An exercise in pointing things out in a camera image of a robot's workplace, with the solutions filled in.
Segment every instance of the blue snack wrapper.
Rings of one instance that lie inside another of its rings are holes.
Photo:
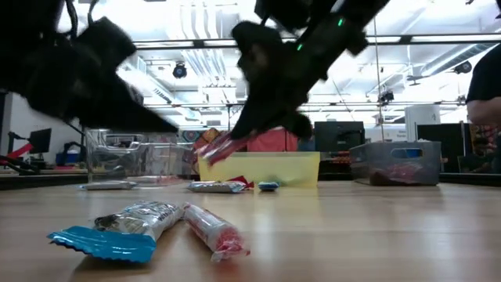
[[[53,244],[64,246],[101,259],[149,262],[157,247],[155,240],[144,234],[98,231],[83,226],[50,233]]]
[[[73,226],[50,233],[51,243],[101,259],[149,262],[157,240],[183,216],[173,204],[141,201],[95,219],[92,228]]]
[[[276,182],[260,182],[258,184],[258,187],[259,189],[261,189],[262,191],[274,191],[276,190],[278,187],[280,187],[280,184],[279,183],[276,183]]]

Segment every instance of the red wrapper in bin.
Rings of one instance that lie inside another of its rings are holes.
[[[185,204],[185,221],[213,252],[211,261],[220,262],[237,255],[249,255],[239,230],[212,212]]]
[[[224,161],[231,154],[245,147],[247,142],[255,138],[256,135],[252,134],[250,137],[232,140],[229,138],[229,133],[226,133],[214,140],[214,142],[200,148],[198,154],[207,160],[209,166],[212,166],[219,161]]]
[[[416,181],[416,173],[422,168],[423,166],[421,164],[413,162],[394,164],[387,168],[389,172],[388,177],[404,183],[414,183]]]

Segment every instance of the table surface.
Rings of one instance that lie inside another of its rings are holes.
[[[0,192],[2,281],[501,281],[501,190],[442,184],[320,183],[277,193],[187,193],[184,185],[129,191],[75,186]],[[146,265],[100,261],[45,236],[138,200],[210,209],[240,228],[252,253],[211,263],[179,222]]]

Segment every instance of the ceiling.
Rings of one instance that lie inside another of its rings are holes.
[[[93,15],[95,18],[108,16],[135,41],[228,38],[232,27],[239,21],[259,21],[253,13],[254,3],[254,0],[102,0]],[[88,4],[77,4],[76,8],[83,27]],[[366,32],[379,36],[493,33],[501,31],[501,21],[495,20],[498,14],[494,0],[474,0],[471,5],[458,0],[391,0],[375,23],[366,27]],[[64,17],[61,29],[67,28],[68,24],[69,20]],[[347,104],[311,105],[308,115],[314,121],[332,118],[373,123],[376,106],[352,104],[376,102],[380,89],[393,91],[395,102],[454,101],[466,94],[471,73],[454,74],[449,72],[450,69],[466,60],[475,65],[493,46],[456,45],[452,42],[450,45],[370,46],[355,58],[345,53],[330,68],[329,80],[317,83],[311,90],[309,102]],[[145,103],[155,105],[154,108],[166,118],[182,127],[207,123],[226,126],[229,116],[232,117],[231,124],[238,118],[237,109],[228,115],[222,107],[165,107],[162,105],[166,100],[154,90],[160,89],[164,96],[177,104],[243,102],[246,85],[236,67],[240,55],[238,50],[139,51],[137,55],[139,59],[136,57],[131,65],[144,66],[148,83],[132,77],[127,80],[139,84],[146,97]],[[176,62],[185,62],[186,78],[173,78]],[[430,77],[414,83],[407,81],[408,76]],[[384,110],[403,114],[403,108],[402,105],[390,105]],[[448,118],[465,118],[461,107],[444,106],[443,112]]]

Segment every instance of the blue object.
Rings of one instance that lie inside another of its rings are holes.
[[[423,151],[421,149],[408,149],[406,152],[408,158],[421,157],[423,155]]]
[[[81,251],[101,259],[149,262],[157,247],[155,240],[144,234],[98,231],[83,226],[50,233],[53,244]]]
[[[67,154],[66,160],[63,159],[63,153],[57,153],[56,154],[56,163],[57,164],[76,164],[78,163],[78,158],[80,157],[79,153],[75,154]]]
[[[276,182],[260,182],[258,187],[261,191],[275,191],[278,187],[280,187],[280,184]]]

